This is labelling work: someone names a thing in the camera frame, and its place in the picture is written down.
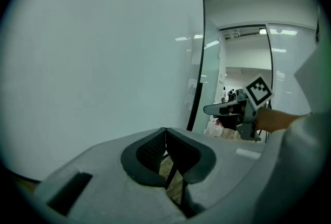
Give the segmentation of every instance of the ceiling light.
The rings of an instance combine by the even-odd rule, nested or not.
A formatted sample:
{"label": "ceiling light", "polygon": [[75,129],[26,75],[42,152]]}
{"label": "ceiling light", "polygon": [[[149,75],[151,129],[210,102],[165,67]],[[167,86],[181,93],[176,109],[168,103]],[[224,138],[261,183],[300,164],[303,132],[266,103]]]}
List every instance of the ceiling light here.
{"label": "ceiling light", "polygon": [[271,48],[272,51],[274,52],[280,52],[280,53],[285,53],[286,49],[278,49],[278,48]]}
{"label": "ceiling light", "polygon": [[298,33],[298,31],[290,31],[290,30],[282,30],[281,34],[285,34],[285,35],[293,35],[295,36]]}
{"label": "ceiling light", "polygon": [[206,49],[206,48],[210,48],[210,47],[212,47],[212,46],[214,46],[214,45],[216,45],[216,44],[218,44],[218,43],[219,43],[219,41],[218,41],[218,40],[216,40],[216,41],[213,41],[213,42],[211,42],[211,43],[207,44],[207,45],[206,45],[206,47],[205,47],[205,49]]}
{"label": "ceiling light", "polygon": [[186,37],[175,38],[176,41],[183,41],[183,40],[188,40],[188,39],[191,39],[191,38],[190,37],[189,38],[186,38]]}

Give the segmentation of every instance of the white wall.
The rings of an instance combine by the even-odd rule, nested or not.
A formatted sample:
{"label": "white wall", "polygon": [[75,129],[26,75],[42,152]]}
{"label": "white wall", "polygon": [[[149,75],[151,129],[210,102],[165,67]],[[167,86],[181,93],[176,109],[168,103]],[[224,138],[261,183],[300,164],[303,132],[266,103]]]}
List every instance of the white wall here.
{"label": "white wall", "polygon": [[203,0],[14,0],[0,35],[5,166],[43,180],[100,142],[186,129],[203,19]]}
{"label": "white wall", "polygon": [[221,0],[207,5],[218,28],[271,21],[316,27],[316,0]]}
{"label": "white wall", "polygon": [[258,74],[262,74],[266,83],[271,87],[272,71],[267,69],[227,69],[227,76],[225,77],[224,86],[227,91],[226,100],[228,100],[228,92],[231,89],[242,89],[245,84],[256,77]]}
{"label": "white wall", "polygon": [[250,35],[226,40],[227,67],[271,69],[271,53],[266,35]]}

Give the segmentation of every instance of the wooden floor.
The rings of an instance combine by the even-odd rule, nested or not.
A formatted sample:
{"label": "wooden floor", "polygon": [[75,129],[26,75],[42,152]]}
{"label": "wooden floor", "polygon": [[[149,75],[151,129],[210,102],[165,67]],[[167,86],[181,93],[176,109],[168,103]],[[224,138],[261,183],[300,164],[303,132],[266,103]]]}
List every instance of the wooden floor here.
{"label": "wooden floor", "polygon": [[[164,159],[161,163],[159,174],[164,178],[168,178],[172,165],[173,162],[170,157]],[[167,194],[171,199],[173,199],[175,202],[180,204],[182,199],[182,189],[183,189],[183,177],[177,171],[169,187],[167,188]]]}
{"label": "wooden floor", "polygon": [[13,182],[17,186],[23,188],[25,191],[27,191],[30,194],[33,194],[34,190],[38,186],[37,183],[34,183],[34,182],[31,182],[31,181],[25,180],[23,178],[20,178],[19,176],[16,176],[15,174],[11,174],[10,176],[11,176]]}

